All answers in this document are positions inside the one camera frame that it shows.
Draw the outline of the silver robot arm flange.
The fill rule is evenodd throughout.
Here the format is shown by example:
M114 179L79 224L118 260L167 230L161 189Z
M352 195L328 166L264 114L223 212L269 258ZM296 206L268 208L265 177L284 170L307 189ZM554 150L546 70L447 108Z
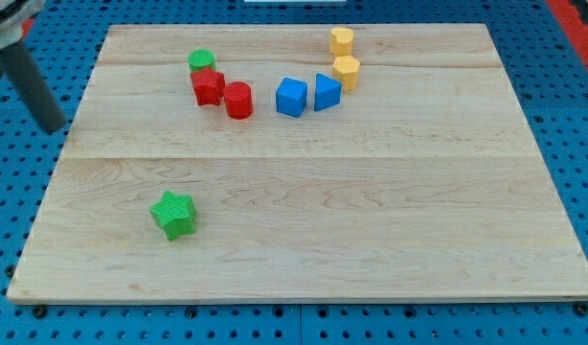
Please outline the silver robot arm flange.
M45 0L0 0L0 50L22 38L22 25L44 5Z

